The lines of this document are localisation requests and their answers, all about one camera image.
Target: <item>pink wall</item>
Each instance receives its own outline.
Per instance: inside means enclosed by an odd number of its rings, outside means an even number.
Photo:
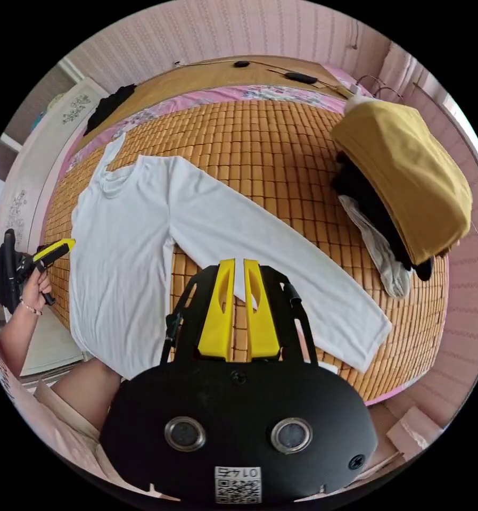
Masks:
[[[478,164],[455,123],[419,88],[405,98],[460,166],[473,194],[472,223],[478,230]],[[432,369],[417,383],[385,402],[401,417],[416,405],[446,426],[478,376],[478,233],[472,227],[449,255],[450,287],[446,322]]]
[[[303,0],[175,0],[118,21],[68,57],[111,93],[175,61],[230,55],[282,55],[331,64],[355,78],[377,75],[389,44],[363,23]]]

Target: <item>beige pants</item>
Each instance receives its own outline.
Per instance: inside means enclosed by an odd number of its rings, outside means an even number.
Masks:
[[[88,447],[110,482],[131,491],[143,493],[152,497],[162,497],[159,492],[154,490],[153,485],[150,486],[150,491],[146,492],[124,481],[113,468],[108,457],[104,453],[101,444],[99,444],[99,431],[97,428],[95,428],[87,419],[67,404],[43,381],[38,383],[34,396],[39,403],[48,408],[59,420],[67,424],[74,432],[74,435]]]

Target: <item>person's hand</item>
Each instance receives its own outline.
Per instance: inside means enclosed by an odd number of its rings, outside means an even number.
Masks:
[[[51,293],[51,289],[51,282],[47,276],[47,272],[40,273],[38,269],[35,268],[24,285],[22,300],[27,306],[42,310],[42,307],[46,303],[42,293]]]

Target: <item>white long-sleeve shirt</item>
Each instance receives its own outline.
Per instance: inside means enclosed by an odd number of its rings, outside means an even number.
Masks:
[[[72,213],[70,326],[76,342],[126,378],[159,363],[177,243],[205,268],[236,259],[286,275],[302,298],[315,345],[366,371],[391,324],[340,266],[284,222],[180,156],[140,155],[106,172],[110,142]]]

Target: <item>folded clothes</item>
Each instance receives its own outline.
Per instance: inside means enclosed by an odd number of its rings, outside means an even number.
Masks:
[[[70,328],[82,349],[126,378],[159,363],[177,243],[201,268],[231,258],[242,268],[243,259],[253,259],[285,274],[315,345],[367,370],[391,323],[353,278],[285,222],[184,158],[141,155],[106,172],[124,140],[106,146],[72,212]],[[244,289],[236,271],[234,294],[243,301]]]
[[[395,259],[386,238],[372,225],[358,208],[358,203],[346,195],[339,196],[349,218],[360,229],[368,253],[381,276],[386,292],[393,298],[405,298],[411,290],[411,273]]]
[[[468,233],[468,182],[416,109],[362,102],[331,135],[380,197],[413,264],[428,261]]]
[[[331,186],[337,194],[346,195],[356,201],[361,213],[388,241],[396,261],[400,261],[407,271],[414,268],[420,280],[429,280],[432,275],[433,258],[419,265],[412,263],[399,231],[369,180],[344,152],[339,152],[336,160],[342,165],[339,173],[331,181]]]

